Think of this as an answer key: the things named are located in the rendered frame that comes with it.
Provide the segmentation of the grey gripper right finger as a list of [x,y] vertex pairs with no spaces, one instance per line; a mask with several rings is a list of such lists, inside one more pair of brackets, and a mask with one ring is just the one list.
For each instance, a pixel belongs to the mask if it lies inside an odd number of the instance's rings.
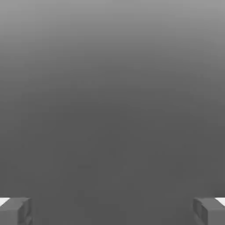
[[225,225],[225,197],[194,198],[196,225]]

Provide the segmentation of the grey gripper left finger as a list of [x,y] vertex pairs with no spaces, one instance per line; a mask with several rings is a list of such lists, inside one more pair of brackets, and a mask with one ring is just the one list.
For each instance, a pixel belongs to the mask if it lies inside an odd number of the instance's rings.
[[32,199],[0,197],[0,225],[33,225]]

